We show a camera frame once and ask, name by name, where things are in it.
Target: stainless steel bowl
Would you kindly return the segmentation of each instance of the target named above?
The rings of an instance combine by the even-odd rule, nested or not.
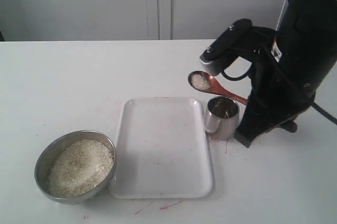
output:
[[[47,178],[49,175],[49,171],[54,164],[56,158],[61,154],[61,152],[69,147],[71,144],[80,141],[82,139],[91,139],[95,141],[99,141],[104,144],[111,152],[111,155],[114,159],[114,163],[111,167],[109,174],[106,178],[98,184],[91,191],[86,192],[85,194],[79,195],[77,197],[72,198],[58,198],[50,194],[47,186]],[[34,176],[37,186],[40,188],[42,193],[49,199],[63,203],[63,204],[78,204],[84,200],[92,198],[96,194],[98,194],[101,190],[103,190],[107,184],[112,180],[115,170],[116,170],[116,149],[112,141],[102,133],[95,131],[76,131],[72,133],[68,133],[54,142],[52,142],[39,156],[36,162]]]

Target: white cabinet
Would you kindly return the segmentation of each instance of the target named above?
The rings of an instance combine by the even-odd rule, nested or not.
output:
[[[239,18],[274,28],[283,0],[0,0],[7,40],[216,38]]]

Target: rice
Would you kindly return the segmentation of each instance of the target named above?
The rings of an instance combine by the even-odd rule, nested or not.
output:
[[[211,87],[211,83],[199,74],[192,75],[192,85],[202,91],[208,90]]]
[[[56,159],[48,176],[53,196],[82,195],[100,184],[113,165],[110,150],[102,143],[83,139],[66,148]]]

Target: stainless steel cup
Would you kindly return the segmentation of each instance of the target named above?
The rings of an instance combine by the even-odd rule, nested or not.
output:
[[[216,96],[207,103],[204,128],[213,139],[226,140],[233,137],[239,124],[239,105],[232,99]]]

